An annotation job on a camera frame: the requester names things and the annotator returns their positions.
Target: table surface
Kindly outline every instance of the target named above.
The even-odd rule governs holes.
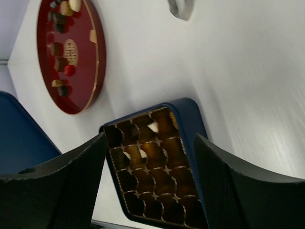
[[[263,168],[305,178],[305,3],[198,0],[179,20],[165,0],[93,0],[106,37],[105,84],[87,111],[69,116],[50,98],[36,48],[39,0],[31,0],[9,70],[18,99],[66,152],[102,124],[190,97],[210,139]],[[93,220],[138,228],[123,214],[107,164]]]

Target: red candy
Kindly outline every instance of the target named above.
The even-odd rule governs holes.
[[[69,64],[65,67],[65,74],[67,76],[72,76],[75,73],[75,66],[72,64]]]

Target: red plate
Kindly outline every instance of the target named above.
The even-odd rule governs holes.
[[[80,12],[66,17],[65,32],[54,31],[53,22],[48,20],[49,11],[60,12],[60,6],[51,8],[52,0],[42,0],[37,23],[37,49],[42,76],[50,96],[64,112],[75,115],[85,110],[101,91],[106,68],[106,47],[99,15],[90,2],[82,0]],[[55,57],[50,44],[66,44],[63,56],[76,65],[73,76],[54,69]],[[52,81],[61,79],[69,88],[67,97],[60,97]]]

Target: empty compartment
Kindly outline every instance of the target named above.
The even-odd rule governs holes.
[[[141,156],[138,146],[128,146],[125,148],[125,152],[130,155],[130,169],[135,170],[145,167],[146,158]]]
[[[194,195],[198,197],[197,188],[190,170],[185,167],[176,168],[170,171],[170,175],[175,178],[177,182],[176,196],[178,198],[182,198],[188,195]]]
[[[196,197],[184,197],[179,203],[185,208],[185,224],[187,226],[208,229],[201,202]]]
[[[145,202],[144,216],[150,219],[161,220],[163,212],[161,202],[157,201],[151,193],[140,195],[140,199]]]
[[[154,190],[154,180],[148,175],[144,170],[137,169],[132,172],[132,174],[138,179],[137,192],[153,192]]]
[[[112,156],[114,166],[117,171],[125,169],[129,166],[130,160],[123,153],[123,150],[121,148],[111,149],[110,154]]]
[[[163,169],[153,169],[149,172],[155,180],[154,192],[156,195],[171,194],[173,195],[176,190],[176,183],[173,178],[167,174]]]
[[[143,200],[139,199],[135,193],[128,192],[124,194],[127,209],[130,214],[134,216],[143,216],[144,213],[144,202]]]
[[[119,147],[123,141],[122,132],[114,125],[105,126],[104,131],[107,137],[108,147],[115,148]]]
[[[129,120],[118,123],[117,127],[123,132],[123,146],[137,143],[139,132],[138,128]]]
[[[154,121],[148,115],[142,115],[132,120],[132,123],[139,128],[138,141],[141,144],[154,141],[156,139],[157,133],[148,127],[148,125],[152,124],[153,122]]]
[[[177,203],[170,195],[163,195],[157,198],[163,205],[164,221],[169,223],[184,224],[184,208],[181,204]]]
[[[145,143],[141,146],[141,149],[147,154],[147,164],[148,169],[165,167],[166,156],[163,149],[158,146],[155,142]]]
[[[164,140],[169,137],[179,136],[179,131],[174,127],[170,118],[170,110],[165,108],[152,113],[152,118],[159,125],[158,138]]]
[[[166,165],[169,169],[180,166],[190,167],[179,138],[167,138],[160,145],[167,152],[168,160]]]
[[[135,191],[137,189],[137,179],[127,170],[118,172],[118,177],[123,192]]]

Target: tabletop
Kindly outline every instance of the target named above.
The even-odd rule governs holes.
[[[66,152],[121,116],[181,97],[194,99],[209,138],[255,165],[305,178],[305,3],[197,0],[189,21],[165,0],[92,0],[107,47],[102,92],[70,116],[44,85],[36,48],[40,0],[30,0],[9,70],[20,103]],[[105,163],[93,220],[128,220]]]

